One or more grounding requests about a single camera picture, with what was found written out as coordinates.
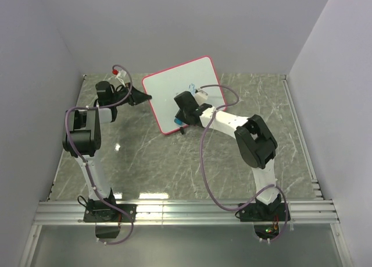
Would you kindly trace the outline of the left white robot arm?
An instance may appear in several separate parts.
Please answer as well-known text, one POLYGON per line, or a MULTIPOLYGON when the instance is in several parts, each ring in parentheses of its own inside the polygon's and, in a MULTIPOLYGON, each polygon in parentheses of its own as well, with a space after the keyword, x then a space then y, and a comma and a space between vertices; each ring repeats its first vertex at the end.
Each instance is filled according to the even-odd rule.
POLYGON ((64 150, 78 162, 88 186, 88 200, 83 204, 86 212, 110 222, 120 210, 99 158, 101 124, 116 120, 118 106, 136 106, 151 100, 152 96, 134 88, 132 83, 114 87, 108 81, 100 81, 95 89, 97 98, 93 107, 74 107, 66 111, 62 144, 64 150))

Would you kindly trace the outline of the blue whiteboard eraser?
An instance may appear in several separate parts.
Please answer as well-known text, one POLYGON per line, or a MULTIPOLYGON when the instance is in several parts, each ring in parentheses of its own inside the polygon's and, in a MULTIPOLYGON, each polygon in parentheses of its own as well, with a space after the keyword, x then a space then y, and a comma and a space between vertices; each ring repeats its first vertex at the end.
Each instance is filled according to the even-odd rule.
POLYGON ((174 122, 175 122, 177 125, 179 125, 179 126, 182 126, 182 125, 184 124, 180 119, 177 119, 177 118, 174 119, 174 122))

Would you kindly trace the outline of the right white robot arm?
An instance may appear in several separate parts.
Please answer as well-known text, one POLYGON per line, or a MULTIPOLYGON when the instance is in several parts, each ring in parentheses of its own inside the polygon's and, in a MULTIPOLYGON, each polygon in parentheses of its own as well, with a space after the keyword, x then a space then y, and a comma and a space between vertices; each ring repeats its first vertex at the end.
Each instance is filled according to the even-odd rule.
POLYGON ((274 158, 277 141, 261 116, 237 116, 223 111, 227 104, 214 107, 206 102, 208 96, 202 90, 191 94, 184 91, 174 97, 179 108, 176 119, 187 125, 226 134, 236 140, 244 162, 252 168, 256 186, 257 215, 270 220, 277 213, 281 194, 276 186, 274 158))

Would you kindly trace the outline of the red framed whiteboard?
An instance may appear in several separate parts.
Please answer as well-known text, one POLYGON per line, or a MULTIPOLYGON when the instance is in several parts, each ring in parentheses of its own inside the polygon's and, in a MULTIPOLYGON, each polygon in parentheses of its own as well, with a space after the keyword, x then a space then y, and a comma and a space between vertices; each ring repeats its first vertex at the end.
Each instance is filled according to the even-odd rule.
POLYGON ((179 108, 174 97, 184 91, 193 96, 195 90, 204 90, 208 94, 206 104, 218 107, 226 104, 214 64, 209 56, 203 56, 177 66, 150 74, 142 80, 145 93, 152 96, 150 105, 158 123, 160 132, 171 134, 186 127, 174 122, 179 108))

